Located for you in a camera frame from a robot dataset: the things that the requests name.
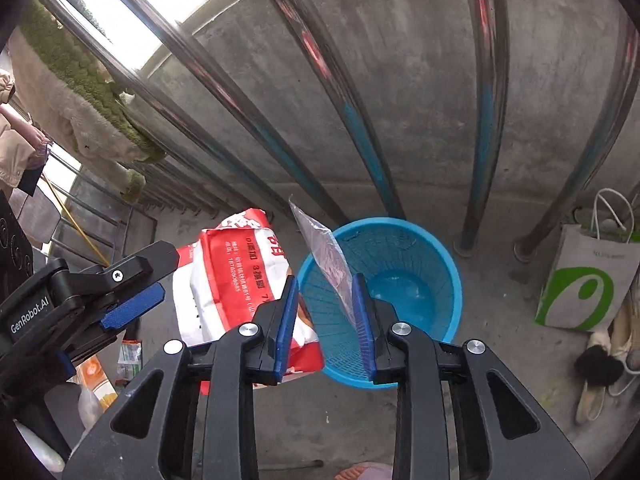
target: blue gripper pad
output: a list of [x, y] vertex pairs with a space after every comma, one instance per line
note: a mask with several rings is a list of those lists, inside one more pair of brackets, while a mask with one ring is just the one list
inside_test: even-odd
[[103, 329], [120, 329], [127, 326], [131, 321], [145, 312], [148, 312], [158, 303], [164, 301], [164, 288], [160, 283], [148, 286], [142, 292], [137, 293], [130, 300], [125, 301], [105, 314], [100, 325]]
[[293, 326], [296, 323], [296, 314], [298, 312], [298, 280], [294, 278], [292, 281], [293, 283], [291, 284], [284, 308], [282, 309], [282, 320], [280, 321], [278, 335], [276, 336], [276, 353], [273, 371], [278, 382], [282, 381], [282, 377], [287, 371], [291, 338], [293, 337]]
[[371, 300], [369, 291], [367, 290], [367, 283], [362, 274], [356, 274], [353, 277], [353, 281], [351, 282], [351, 301], [353, 303], [353, 317], [356, 322], [356, 333], [358, 335], [362, 367], [367, 373], [369, 381], [372, 381], [377, 369], [376, 349], [365, 304], [366, 301]]

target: red and white packaging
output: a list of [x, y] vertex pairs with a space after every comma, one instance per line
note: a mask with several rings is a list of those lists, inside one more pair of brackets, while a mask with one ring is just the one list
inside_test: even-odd
[[[292, 274], [264, 211], [247, 209], [200, 232], [178, 249], [174, 303], [180, 336], [187, 346], [220, 339], [251, 321], [258, 306], [282, 296]], [[318, 335], [302, 296], [293, 329], [287, 379], [324, 366]]]

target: white bag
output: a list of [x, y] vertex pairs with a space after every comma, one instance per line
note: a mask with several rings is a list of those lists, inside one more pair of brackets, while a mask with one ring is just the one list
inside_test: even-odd
[[[602, 196], [603, 192], [612, 192], [625, 201], [631, 211], [629, 231]], [[601, 238], [598, 200], [602, 200], [617, 228], [625, 234], [622, 240]], [[629, 202], [613, 189], [601, 189], [593, 201], [590, 231], [580, 225], [562, 226], [558, 253], [538, 303], [536, 322], [589, 332], [606, 329], [620, 309], [640, 264], [640, 244], [629, 243], [633, 230], [634, 215]]]

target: blue plastic basket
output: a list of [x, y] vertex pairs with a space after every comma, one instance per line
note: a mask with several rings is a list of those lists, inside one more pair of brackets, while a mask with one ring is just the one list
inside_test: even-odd
[[[358, 220], [340, 227], [334, 235], [351, 273], [364, 274], [373, 298], [392, 303], [399, 319], [432, 338], [451, 342], [462, 312], [462, 285], [456, 264], [433, 235], [395, 218]], [[356, 331], [311, 254], [298, 279], [320, 339], [324, 372], [349, 386], [392, 386], [367, 380]]]

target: green logo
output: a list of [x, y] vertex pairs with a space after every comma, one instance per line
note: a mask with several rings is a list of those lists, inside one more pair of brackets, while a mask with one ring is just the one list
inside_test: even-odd
[[600, 301], [594, 311], [589, 314], [587, 319], [574, 328], [576, 330], [590, 330], [601, 322], [607, 314], [607, 310], [609, 310], [609, 305], [611, 305], [614, 287], [613, 280], [609, 275], [603, 270], [596, 269], [595, 267], [566, 267], [564, 269], [556, 270], [543, 293], [542, 304], [538, 309], [536, 322], [542, 325], [546, 324], [546, 315], [548, 314], [553, 302], [568, 286], [585, 276], [591, 276], [591, 278], [585, 280], [585, 282], [580, 286], [580, 289], [578, 290], [578, 298], [584, 301], [593, 296], [596, 290], [598, 290], [600, 280], [602, 280], [603, 286], [602, 294], [600, 295]]

